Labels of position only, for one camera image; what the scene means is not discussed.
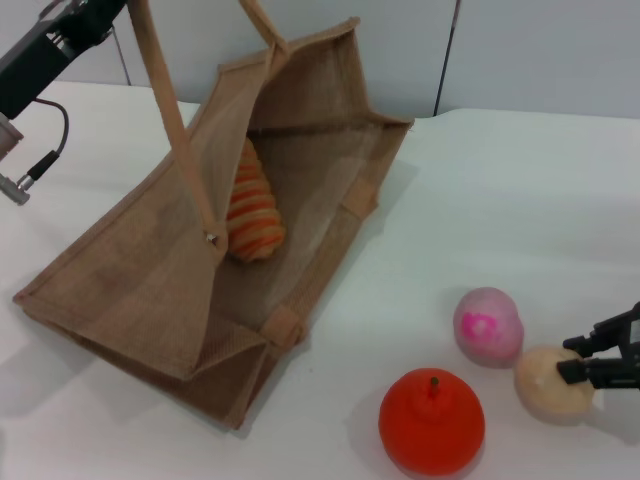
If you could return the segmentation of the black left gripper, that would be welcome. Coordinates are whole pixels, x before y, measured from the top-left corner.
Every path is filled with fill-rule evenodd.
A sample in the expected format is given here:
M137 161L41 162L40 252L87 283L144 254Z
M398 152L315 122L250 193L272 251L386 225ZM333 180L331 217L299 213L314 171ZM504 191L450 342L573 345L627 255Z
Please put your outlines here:
M15 119L74 59L102 43L126 0L51 1L1 58L1 113Z

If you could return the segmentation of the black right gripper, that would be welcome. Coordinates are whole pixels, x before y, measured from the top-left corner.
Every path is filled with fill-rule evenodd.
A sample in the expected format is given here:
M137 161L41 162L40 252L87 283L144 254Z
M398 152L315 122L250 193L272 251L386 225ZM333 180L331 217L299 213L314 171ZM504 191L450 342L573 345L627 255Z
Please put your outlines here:
M581 357L617 347L622 359L565 360L556 368L568 385L588 382L595 389L639 389L639 304L622 314L596 323L588 336L563 341L565 349Z

